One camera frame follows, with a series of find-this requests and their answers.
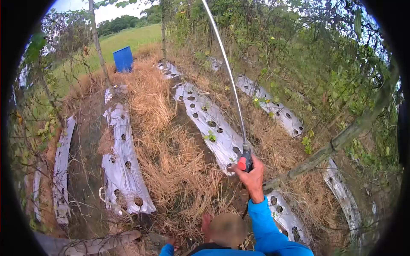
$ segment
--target blue plastic barrel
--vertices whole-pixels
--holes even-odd
[[[119,49],[112,53],[114,55],[114,62],[119,72],[129,72],[132,66],[132,53],[129,46]]]

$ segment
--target spray wand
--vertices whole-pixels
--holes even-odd
[[[227,69],[228,74],[229,74],[229,80],[231,82],[232,91],[233,91],[233,94],[235,96],[235,104],[236,104],[238,114],[239,114],[239,121],[240,121],[240,125],[241,125],[242,138],[244,140],[244,143],[243,143],[243,146],[242,146],[241,158],[238,160],[238,167],[242,171],[250,172],[253,169],[252,157],[251,157],[251,145],[250,145],[249,141],[246,139],[245,124],[244,124],[244,119],[242,117],[241,107],[239,105],[239,99],[238,99],[238,94],[237,94],[236,88],[235,88],[235,82],[233,80],[233,76],[232,76],[232,72],[231,72],[231,69],[230,69],[230,66],[229,66],[228,58],[226,57],[225,48],[222,45],[221,37],[219,36],[219,31],[218,31],[218,28],[216,27],[214,18],[212,17],[212,13],[211,13],[211,11],[208,7],[208,4],[206,3],[206,0],[202,0],[202,3],[205,6],[206,12],[209,16],[209,20],[211,21],[213,31],[215,32],[216,38],[218,39],[219,47],[221,48],[222,55],[223,55],[223,60],[225,62],[226,69]]]

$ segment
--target soil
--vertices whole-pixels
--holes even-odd
[[[101,237],[108,233],[105,205],[98,195],[99,188],[104,186],[98,148],[105,108],[104,91],[99,91],[83,100],[75,114],[68,168],[72,214],[66,233],[70,238]]]

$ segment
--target blue long sleeve shirt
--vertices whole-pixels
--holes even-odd
[[[194,256],[264,256],[265,253],[279,253],[281,256],[313,256],[309,248],[296,242],[290,242],[287,236],[279,232],[271,216],[266,196],[260,204],[254,204],[250,199],[248,212],[256,240],[255,251],[204,249],[195,253]],[[166,244],[159,256],[173,255],[174,247]]]

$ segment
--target sky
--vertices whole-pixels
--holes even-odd
[[[114,5],[107,5],[101,6],[99,9],[95,10],[96,15],[96,23],[100,23],[105,20],[115,19],[117,17],[121,17],[122,15],[130,15],[134,17],[140,18],[141,15],[139,14],[141,11],[151,7],[151,5],[146,5],[144,3],[135,3],[127,5],[125,8],[119,7],[117,8]],[[51,8],[55,8],[58,12],[68,11],[68,10],[81,10],[86,9],[88,10],[88,0],[57,0]]]

